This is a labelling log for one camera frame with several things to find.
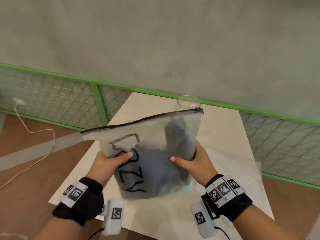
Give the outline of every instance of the translucent zip bag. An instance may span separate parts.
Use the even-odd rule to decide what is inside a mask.
[[[192,160],[203,109],[175,111],[137,121],[83,131],[84,140],[100,141],[108,158],[133,152],[114,176],[125,199],[160,197],[190,184],[189,173],[171,156]]]

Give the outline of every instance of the white floor line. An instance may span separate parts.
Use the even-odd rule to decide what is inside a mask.
[[[6,117],[7,117],[6,113],[0,113],[0,136],[1,136],[2,127],[6,121]]]
[[[308,240],[319,240],[320,239],[320,215],[318,220],[315,222],[313,229],[307,238]]]
[[[60,137],[56,139],[56,146],[52,153],[74,146],[83,141],[84,140],[80,132]],[[35,145],[30,148],[0,157],[0,171],[12,168],[19,164],[26,163],[28,161],[47,155],[52,149],[53,143],[53,140],[47,141],[39,145]]]

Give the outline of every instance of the green fence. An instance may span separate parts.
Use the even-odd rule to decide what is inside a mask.
[[[0,64],[0,112],[75,130],[107,125],[132,92],[180,95]],[[320,122],[201,99],[240,111],[255,160],[264,176],[320,189]]]

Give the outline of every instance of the black cable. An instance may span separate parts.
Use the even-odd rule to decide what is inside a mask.
[[[225,232],[224,230],[222,230],[222,229],[221,229],[220,227],[218,227],[218,226],[215,226],[214,228],[221,230],[221,231],[226,235],[226,237],[228,238],[228,240],[230,240],[230,237],[228,236],[228,234],[226,234],[226,232]]]
[[[90,240],[91,238],[94,237],[94,235],[96,235],[98,232],[102,232],[103,230],[104,230],[104,228],[100,228],[98,231],[94,232],[94,233],[90,236],[90,238],[89,238],[88,240]]]

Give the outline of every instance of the person's left hand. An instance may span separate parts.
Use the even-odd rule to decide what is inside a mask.
[[[107,158],[102,151],[99,151],[86,177],[97,181],[104,188],[115,173],[116,168],[132,156],[132,152],[127,152],[119,157]]]

